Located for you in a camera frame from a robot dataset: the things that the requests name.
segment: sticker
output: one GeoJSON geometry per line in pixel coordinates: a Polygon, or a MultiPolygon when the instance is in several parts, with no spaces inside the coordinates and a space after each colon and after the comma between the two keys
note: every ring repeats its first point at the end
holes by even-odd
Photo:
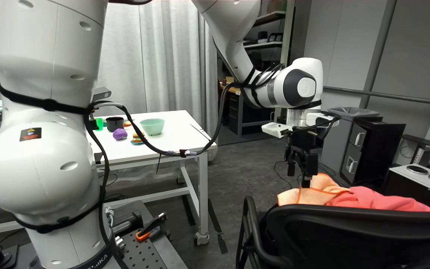
{"type": "Polygon", "coordinates": [[[35,139],[41,139],[41,138],[42,138],[42,129],[41,127],[26,129],[26,130],[21,132],[20,142],[23,142],[23,141],[35,141],[35,139]]]}

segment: bowl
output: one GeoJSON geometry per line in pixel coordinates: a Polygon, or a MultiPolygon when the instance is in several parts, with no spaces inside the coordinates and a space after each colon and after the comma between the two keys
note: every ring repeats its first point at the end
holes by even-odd
{"type": "Polygon", "coordinates": [[[160,136],[165,129],[165,120],[162,118],[148,118],[141,121],[142,129],[150,136],[160,136]]]}

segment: floor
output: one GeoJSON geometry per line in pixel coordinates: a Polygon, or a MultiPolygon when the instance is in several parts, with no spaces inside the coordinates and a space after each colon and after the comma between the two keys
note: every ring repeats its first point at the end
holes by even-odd
{"type": "MultiPolygon", "coordinates": [[[[218,236],[211,226],[211,244],[194,247],[193,235],[196,226],[190,226],[182,199],[171,199],[157,203],[148,203],[153,215],[165,211],[168,214],[168,229],[172,233],[172,242],[188,268],[220,269],[235,268],[235,253],[241,226],[242,202],[245,196],[253,196],[260,209],[266,209],[277,202],[277,194],[287,190],[288,184],[280,180],[284,172],[283,162],[286,142],[260,136],[257,141],[227,139],[220,145],[215,160],[209,166],[209,197],[215,208],[218,221],[223,227],[229,253],[223,254],[218,245],[218,236]]],[[[165,190],[177,186],[174,177],[163,177],[172,168],[165,166],[160,175],[156,168],[133,169],[114,174],[115,184],[109,187],[108,197],[120,199],[136,196],[147,191],[165,190]],[[144,178],[138,186],[129,186],[127,178],[144,178]]],[[[188,165],[188,172],[196,175],[196,163],[188,165]]],[[[3,248],[14,244],[29,242],[24,232],[0,235],[3,248]]]]}

